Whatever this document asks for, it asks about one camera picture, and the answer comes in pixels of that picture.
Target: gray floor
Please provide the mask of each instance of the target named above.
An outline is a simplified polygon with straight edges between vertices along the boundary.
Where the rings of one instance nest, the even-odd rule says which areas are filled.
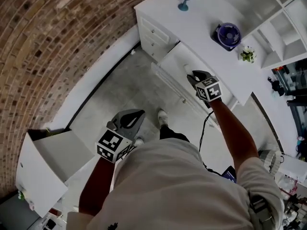
[[[94,150],[94,140],[102,126],[119,111],[139,108],[146,111],[146,118],[139,131],[145,142],[158,139],[159,129],[156,110],[161,107],[168,112],[169,126],[175,132],[185,134],[199,146],[203,119],[184,104],[180,98],[151,71],[153,60],[139,47],[111,73],[101,87],[78,114],[71,129],[86,146]],[[245,106],[237,105],[235,115],[253,136],[257,148],[276,149],[277,142],[264,116],[250,98]],[[232,159],[222,134],[207,126],[201,155],[212,169],[223,172]]]

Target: blue desk fan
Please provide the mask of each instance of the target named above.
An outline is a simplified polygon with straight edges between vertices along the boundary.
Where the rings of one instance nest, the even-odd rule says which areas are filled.
[[[231,23],[219,24],[211,38],[227,51],[232,51],[241,43],[241,33]]]

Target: person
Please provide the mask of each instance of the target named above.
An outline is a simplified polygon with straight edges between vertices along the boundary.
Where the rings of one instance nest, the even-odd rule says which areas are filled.
[[[68,214],[67,229],[249,230],[254,229],[254,196],[266,201],[272,229],[279,229],[281,192],[258,158],[251,135],[222,101],[210,105],[233,158],[237,183],[207,171],[199,150],[168,127],[161,110],[160,140],[139,145],[118,164],[114,189],[103,203],[100,189],[90,186],[102,180],[98,162],[81,194],[79,213]]]

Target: shoe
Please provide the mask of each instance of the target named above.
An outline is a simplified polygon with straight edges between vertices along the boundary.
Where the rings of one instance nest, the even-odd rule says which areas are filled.
[[[164,125],[168,126],[167,113],[163,109],[160,109],[160,111],[158,112],[158,121],[160,128]]]
[[[143,139],[142,138],[137,138],[136,140],[135,140],[135,142],[134,142],[134,146],[135,147],[138,147],[138,146],[140,146],[140,145],[143,145],[144,144],[144,141],[143,141]]]

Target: curved brick wall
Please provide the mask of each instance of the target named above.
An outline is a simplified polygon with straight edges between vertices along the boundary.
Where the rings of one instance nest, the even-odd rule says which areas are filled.
[[[136,24],[142,0],[0,0],[0,197],[24,135],[50,121],[86,70]]]

